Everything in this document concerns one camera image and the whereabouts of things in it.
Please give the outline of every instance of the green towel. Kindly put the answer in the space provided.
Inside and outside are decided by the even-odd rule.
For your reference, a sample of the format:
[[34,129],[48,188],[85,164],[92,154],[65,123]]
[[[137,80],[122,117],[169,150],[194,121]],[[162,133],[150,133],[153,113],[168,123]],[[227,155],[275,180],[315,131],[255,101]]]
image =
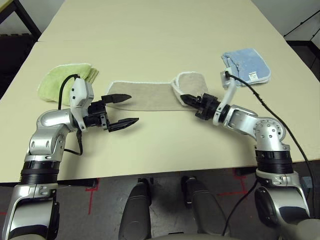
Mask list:
[[[38,97],[47,102],[58,102],[61,84],[71,74],[78,74],[80,78],[92,84],[98,74],[98,70],[92,68],[92,65],[88,63],[71,63],[56,66],[40,83],[37,89]],[[74,79],[72,78],[64,85],[62,94],[63,105],[70,106],[69,95],[73,84]]]

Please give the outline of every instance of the white label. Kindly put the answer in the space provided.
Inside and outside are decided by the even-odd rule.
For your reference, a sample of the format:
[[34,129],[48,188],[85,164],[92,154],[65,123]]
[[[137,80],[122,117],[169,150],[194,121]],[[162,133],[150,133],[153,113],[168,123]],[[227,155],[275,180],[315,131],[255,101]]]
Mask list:
[[249,79],[250,79],[251,82],[258,81],[259,78],[258,78],[257,72],[254,71],[254,72],[249,73]]

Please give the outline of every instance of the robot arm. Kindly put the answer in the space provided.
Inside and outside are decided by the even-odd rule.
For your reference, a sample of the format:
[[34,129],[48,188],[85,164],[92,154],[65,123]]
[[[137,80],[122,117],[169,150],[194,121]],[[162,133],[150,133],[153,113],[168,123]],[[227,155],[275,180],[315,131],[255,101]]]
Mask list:
[[13,189],[2,239],[56,238],[59,229],[59,203],[56,201],[59,165],[65,150],[68,133],[77,131],[82,154],[82,132],[89,127],[101,127],[109,132],[124,129],[138,118],[126,118],[110,123],[107,103],[118,103],[131,98],[126,94],[102,96],[92,102],[91,84],[77,78],[70,92],[70,108],[50,110],[36,121],[36,131],[30,139],[20,182]]
[[249,135],[256,140],[256,178],[261,187],[255,191],[255,203],[260,220],[269,227],[278,228],[284,239],[313,240],[320,235],[320,220],[310,219],[310,212],[299,175],[293,171],[290,146],[283,143],[286,129],[271,117],[259,117],[255,112],[237,105],[229,105],[235,81],[221,102],[204,94],[181,99],[198,109],[195,114],[203,120],[212,119],[214,125]]

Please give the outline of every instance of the cloth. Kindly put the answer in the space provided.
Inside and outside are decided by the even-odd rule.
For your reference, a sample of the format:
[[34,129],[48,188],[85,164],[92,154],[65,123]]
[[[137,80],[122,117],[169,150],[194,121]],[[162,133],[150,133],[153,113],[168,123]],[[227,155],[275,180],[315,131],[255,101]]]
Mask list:
[[[50,72],[48,72],[41,81],[37,89],[38,97],[47,102],[58,102],[61,84],[66,77],[71,74],[78,74],[80,78],[92,84],[98,74],[98,70],[92,68],[92,65],[89,63],[71,63],[56,66]],[[70,79],[64,85],[62,93],[63,105],[70,106],[69,95],[73,84],[74,80]]]
[[195,97],[208,93],[205,77],[198,72],[181,72],[171,83],[176,98],[183,106],[189,106],[181,99],[181,95],[191,94]]
[[[227,68],[231,68],[232,75],[239,77],[248,84],[267,83],[271,77],[271,70],[254,48],[228,51],[222,55]],[[244,86],[236,81],[237,86]]]
[[180,99],[181,94],[202,95],[208,92],[205,78],[197,72],[182,72],[172,82],[114,81],[106,94],[128,94],[127,101],[109,107],[131,111],[194,111]]

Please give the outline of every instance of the cable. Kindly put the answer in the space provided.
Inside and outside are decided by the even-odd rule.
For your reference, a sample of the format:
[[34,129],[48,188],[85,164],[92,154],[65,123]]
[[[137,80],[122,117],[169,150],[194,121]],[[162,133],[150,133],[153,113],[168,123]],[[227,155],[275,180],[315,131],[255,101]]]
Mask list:
[[62,93],[64,91],[64,87],[65,87],[66,83],[68,82],[68,80],[70,78],[74,78],[74,80],[76,80],[76,78],[79,78],[79,75],[78,74],[71,74],[71,75],[67,76],[66,79],[62,82],[61,87],[60,87],[60,91],[59,91],[58,110],[61,110]]
[[68,152],[68,153],[72,153],[72,154],[78,155],[78,156],[81,156],[84,153],[84,149],[83,149],[83,146],[82,146],[82,131],[80,130],[80,128],[78,128],[78,130],[76,131],[76,138],[78,139],[80,152],[76,152],[76,151],[73,151],[73,150],[70,150],[70,149],[67,149],[67,148],[65,148],[64,151]]
[[315,32],[315,34],[312,34],[312,38],[310,38],[310,40],[309,41],[311,41],[316,35],[317,35],[317,33],[320,31],[320,27],[319,27],[319,29]]
[[310,193],[310,188],[308,188],[308,192],[307,192],[307,194],[306,194],[306,200],[308,200],[308,198],[309,198],[309,193]]
[[311,64],[311,66],[309,67],[309,69],[312,69],[312,67],[314,66],[316,60],[317,60],[317,56],[314,57],[314,60],[313,60],[313,62],[312,62],[312,64]]
[[314,15],[316,15],[317,13],[319,13],[320,10],[318,10],[316,13],[314,13],[313,15],[311,15],[310,17],[308,17],[306,20],[300,22],[300,24],[298,26],[296,26],[294,29],[292,29],[291,31],[289,31],[287,34],[283,35],[284,37],[286,37],[288,34],[290,34],[291,32],[293,32],[294,30],[296,30],[298,27],[300,27],[302,24],[304,24],[306,21],[308,21],[309,19],[311,19]]
[[[69,76],[66,77],[66,79],[62,82],[61,87],[60,87],[60,91],[59,91],[59,101],[58,101],[58,110],[61,110],[61,104],[62,104],[62,93],[64,91],[64,87],[66,85],[66,83],[68,82],[69,79],[74,78],[74,80],[76,80],[76,78],[80,78],[78,74],[71,74]],[[78,140],[78,144],[79,144],[79,149],[80,152],[76,152],[70,149],[65,148],[64,151],[65,152],[69,152],[78,156],[81,156],[82,153],[84,152],[83,146],[82,146],[82,131],[80,130],[80,128],[78,128],[78,130],[76,131],[76,138]]]
[[287,126],[287,124],[279,117],[277,116],[266,104],[265,102],[262,100],[262,98],[259,96],[259,94],[252,88],[252,86],[250,86],[248,83],[246,83],[245,81],[243,81],[242,79],[238,78],[237,76],[231,75],[228,71],[224,72],[225,76],[227,78],[234,78],[235,80],[238,80],[239,82],[241,82],[242,84],[246,85],[251,91],[252,93],[256,96],[256,98],[259,100],[259,102],[262,104],[262,106],[264,106],[264,108],[271,114],[273,115],[288,131],[289,135],[291,136],[292,140],[294,141],[295,145],[298,147],[300,153],[302,154],[305,164],[308,168],[308,171],[310,173],[310,177],[311,177],[311,182],[312,182],[312,208],[313,208],[313,215],[316,218],[317,217],[317,213],[316,213],[316,208],[315,208],[315,202],[316,202],[316,182],[315,182],[315,177],[314,177],[314,173],[310,167],[310,163],[309,160],[305,154],[305,152],[303,151],[303,149],[301,148],[300,144],[298,143],[297,139],[295,138],[294,134],[291,132],[290,128]]
[[241,198],[239,199],[239,201],[234,205],[234,207],[233,207],[233,209],[231,210],[228,218],[227,218],[226,221],[225,221],[224,229],[223,229],[223,232],[222,232],[221,236],[224,236],[224,235],[226,234],[226,231],[227,231],[227,228],[228,228],[228,224],[229,224],[229,220],[230,220],[232,214],[233,214],[233,213],[235,212],[235,210],[237,209],[238,205],[239,205],[246,197],[248,197],[249,194],[250,194],[253,190],[255,190],[257,184],[258,184],[258,180],[255,180],[255,182],[254,182],[253,186],[250,188],[250,190],[249,190],[243,197],[241,197]]

